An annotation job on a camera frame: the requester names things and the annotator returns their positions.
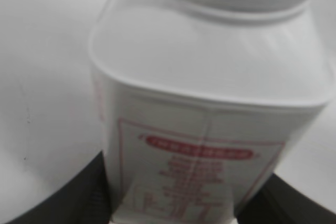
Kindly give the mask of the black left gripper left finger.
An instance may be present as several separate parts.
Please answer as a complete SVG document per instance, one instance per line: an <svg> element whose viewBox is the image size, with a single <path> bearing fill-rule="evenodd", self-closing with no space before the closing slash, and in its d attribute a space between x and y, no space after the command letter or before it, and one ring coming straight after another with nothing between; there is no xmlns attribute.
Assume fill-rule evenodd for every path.
<svg viewBox="0 0 336 224"><path fill-rule="evenodd" d="M109 223L110 196L100 152L53 195L7 223Z"/></svg>

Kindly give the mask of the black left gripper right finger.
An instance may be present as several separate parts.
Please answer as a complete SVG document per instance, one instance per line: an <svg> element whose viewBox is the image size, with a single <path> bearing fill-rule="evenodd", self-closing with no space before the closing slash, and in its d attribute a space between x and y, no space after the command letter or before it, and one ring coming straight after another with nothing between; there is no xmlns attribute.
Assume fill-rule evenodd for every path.
<svg viewBox="0 0 336 224"><path fill-rule="evenodd" d="M273 174L236 215L238 223L329 224L335 214Z"/></svg>

